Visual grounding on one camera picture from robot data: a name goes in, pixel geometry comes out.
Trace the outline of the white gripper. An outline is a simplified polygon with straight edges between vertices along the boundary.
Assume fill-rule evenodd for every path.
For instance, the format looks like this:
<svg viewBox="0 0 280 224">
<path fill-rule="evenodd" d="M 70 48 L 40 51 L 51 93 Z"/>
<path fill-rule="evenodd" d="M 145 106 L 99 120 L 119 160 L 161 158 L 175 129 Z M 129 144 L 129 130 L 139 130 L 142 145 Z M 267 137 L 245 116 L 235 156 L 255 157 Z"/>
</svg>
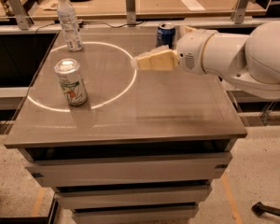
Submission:
<svg viewBox="0 0 280 224">
<path fill-rule="evenodd" d="M 131 59 L 131 66 L 137 70 L 171 71 L 179 65 L 187 72 L 204 75 L 203 50 L 216 30 L 192 30 L 186 32 L 177 42 L 176 50 L 167 45 L 146 51 Z"/>
</svg>

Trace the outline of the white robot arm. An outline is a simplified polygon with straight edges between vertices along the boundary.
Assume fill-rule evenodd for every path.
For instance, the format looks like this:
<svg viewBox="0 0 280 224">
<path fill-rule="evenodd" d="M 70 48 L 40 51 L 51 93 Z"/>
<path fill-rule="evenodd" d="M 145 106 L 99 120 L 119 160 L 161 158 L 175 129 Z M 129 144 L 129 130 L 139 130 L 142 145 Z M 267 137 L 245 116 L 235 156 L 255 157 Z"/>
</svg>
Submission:
<svg viewBox="0 0 280 224">
<path fill-rule="evenodd" d="M 176 47 L 160 46 L 131 60 L 136 70 L 212 74 L 260 98 L 280 99 L 280 21 L 258 26 L 249 35 L 184 26 Z"/>
</svg>

